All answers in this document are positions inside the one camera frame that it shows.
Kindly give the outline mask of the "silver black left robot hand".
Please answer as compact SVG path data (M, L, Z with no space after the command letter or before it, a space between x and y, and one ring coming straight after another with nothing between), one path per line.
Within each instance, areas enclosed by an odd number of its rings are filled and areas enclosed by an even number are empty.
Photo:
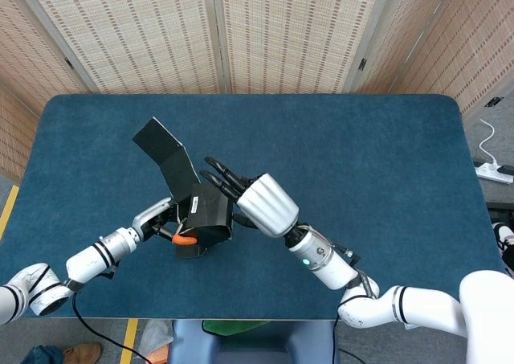
M172 233L165 225L169 222L178 223L178 204L171 197L163 198L148 207L133 219L131 228L136 232L137 243L149 240L153 235L171 239Z

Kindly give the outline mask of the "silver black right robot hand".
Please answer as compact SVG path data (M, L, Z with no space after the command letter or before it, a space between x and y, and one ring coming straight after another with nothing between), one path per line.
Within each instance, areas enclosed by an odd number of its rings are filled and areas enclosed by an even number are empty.
M201 176L231 200L262 233L279 238L297 224L299 207L269 173L244 178L213 157L206 157L205 161L217 174L203 170Z

